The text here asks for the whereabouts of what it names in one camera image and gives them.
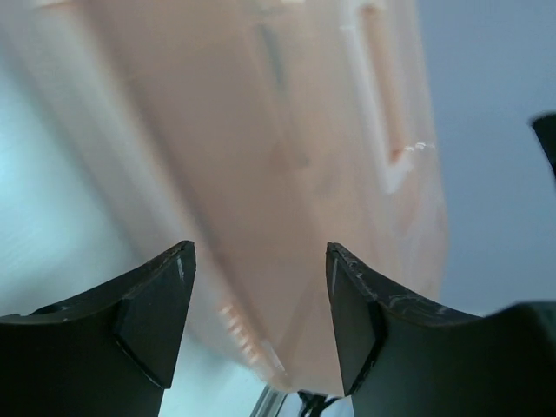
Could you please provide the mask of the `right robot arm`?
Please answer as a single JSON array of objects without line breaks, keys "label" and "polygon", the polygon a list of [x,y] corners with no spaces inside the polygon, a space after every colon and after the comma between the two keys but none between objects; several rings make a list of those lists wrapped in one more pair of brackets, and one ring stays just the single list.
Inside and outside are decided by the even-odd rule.
[{"label": "right robot arm", "polygon": [[552,168],[553,176],[556,176],[556,114],[550,112],[537,116],[532,120],[531,127]]}]

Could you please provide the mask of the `pink plastic toolbox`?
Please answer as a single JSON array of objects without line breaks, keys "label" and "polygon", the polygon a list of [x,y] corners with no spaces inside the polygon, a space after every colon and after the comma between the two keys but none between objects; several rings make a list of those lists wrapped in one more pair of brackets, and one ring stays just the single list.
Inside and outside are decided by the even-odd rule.
[{"label": "pink plastic toolbox", "polygon": [[272,387],[346,395],[339,242],[434,298],[444,195],[414,1],[35,1],[47,50],[208,272],[197,331]]}]

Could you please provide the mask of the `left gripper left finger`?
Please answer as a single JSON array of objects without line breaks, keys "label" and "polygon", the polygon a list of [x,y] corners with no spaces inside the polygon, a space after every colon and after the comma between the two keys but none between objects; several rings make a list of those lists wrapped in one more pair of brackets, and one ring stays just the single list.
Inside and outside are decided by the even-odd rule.
[{"label": "left gripper left finger", "polygon": [[3,316],[2,415],[158,415],[195,271],[195,246],[184,241],[79,295]]}]

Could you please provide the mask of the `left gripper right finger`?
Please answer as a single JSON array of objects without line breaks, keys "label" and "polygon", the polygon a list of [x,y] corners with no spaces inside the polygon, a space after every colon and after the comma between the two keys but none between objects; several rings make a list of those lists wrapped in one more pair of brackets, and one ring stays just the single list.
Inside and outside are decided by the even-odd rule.
[{"label": "left gripper right finger", "polygon": [[338,243],[327,246],[326,277],[355,415],[554,415],[553,302],[466,314],[388,279]]}]

